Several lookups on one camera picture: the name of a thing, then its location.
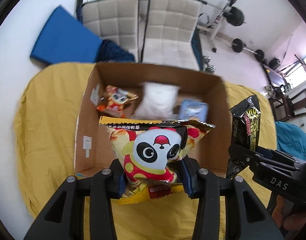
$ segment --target orange snack bag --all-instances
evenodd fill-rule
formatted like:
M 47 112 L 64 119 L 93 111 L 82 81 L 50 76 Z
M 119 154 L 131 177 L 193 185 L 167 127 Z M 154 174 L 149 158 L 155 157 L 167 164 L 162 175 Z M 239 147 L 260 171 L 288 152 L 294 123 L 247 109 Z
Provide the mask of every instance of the orange snack bag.
M 111 85 L 106 87 L 106 91 L 109 96 L 108 105 L 99 105 L 97 110 L 113 117 L 124 117 L 124 105 L 138 98 L 138 95 L 136 94 Z

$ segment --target panda snack bag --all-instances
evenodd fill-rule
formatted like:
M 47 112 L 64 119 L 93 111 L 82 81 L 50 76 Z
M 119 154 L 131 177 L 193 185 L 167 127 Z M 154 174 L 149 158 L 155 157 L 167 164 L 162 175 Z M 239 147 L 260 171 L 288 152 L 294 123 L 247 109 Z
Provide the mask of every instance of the panda snack bag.
M 124 117 L 124 105 L 138 98 L 136 94 L 111 85 L 106 87 L 106 91 L 108 93 L 108 104 L 107 106 L 99 105 L 97 110 L 113 117 Z
M 144 121 L 105 116 L 100 118 L 100 125 L 106 125 L 112 147 L 128 178 L 125 196 L 134 197 L 121 200 L 121 204 L 183 190 L 179 176 L 168 163 L 185 157 L 214 127 L 198 121 Z

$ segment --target yellow snack bag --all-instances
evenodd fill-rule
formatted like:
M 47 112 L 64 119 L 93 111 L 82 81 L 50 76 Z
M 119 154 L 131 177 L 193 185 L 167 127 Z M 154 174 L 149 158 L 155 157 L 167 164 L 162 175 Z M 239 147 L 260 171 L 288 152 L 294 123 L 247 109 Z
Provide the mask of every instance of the yellow snack bag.
M 212 125 L 197 121 L 142 121 L 102 116 L 112 147 L 129 185 L 120 203 L 134 203 L 159 198 L 182 190 L 176 171 L 167 163 L 181 160 L 208 133 Z

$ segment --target white chair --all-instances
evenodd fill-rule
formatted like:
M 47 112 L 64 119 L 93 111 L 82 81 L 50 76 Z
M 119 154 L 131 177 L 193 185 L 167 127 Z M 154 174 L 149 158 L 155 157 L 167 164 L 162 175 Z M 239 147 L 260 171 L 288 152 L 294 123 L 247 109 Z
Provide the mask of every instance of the white chair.
M 139 61 L 139 0 L 95 0 L 82 7 L 83 24 L 102 39 L 109 39 Z
M 199 70 L 191 40 L 201 9 L 197 0 L 149 0 L 142 62 Z

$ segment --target wooden chair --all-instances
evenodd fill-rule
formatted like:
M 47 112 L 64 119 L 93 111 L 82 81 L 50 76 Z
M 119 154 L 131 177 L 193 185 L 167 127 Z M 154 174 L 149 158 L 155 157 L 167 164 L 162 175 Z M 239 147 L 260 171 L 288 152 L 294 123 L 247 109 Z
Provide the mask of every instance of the wooden chair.
M 276 98 L 269 98 L 269 103 L 271 105 L 271 109 L 272 109 L 272 113 L 274 116 L 274 120 L 275 121 L 281 121 L 281 122 L 285 122 L 287 120 L 291 120 L 294 119 L 296 117 L 300 117 L 303 115 L 306 115 L 306 112 L 301 113 L 301 114 L 295 114 L 294 111 L 305 108 L 306 107 L 306 97 L 296 103 L 293 103 L 292 101 L 294 101 L 297 97 L 299 97 L 301 94 L 305 94 L 306 95 L 306 89 L 303 89 L 301 92 L 299 92 L 298 94 L 296 94 L 294 97 L 289 98 L 287 95 L 280 95 Z M 276 109 L 279 107 L 284 107 L 285 110 L 285 117 L 282 118 L 277 118 L 276 115 Z

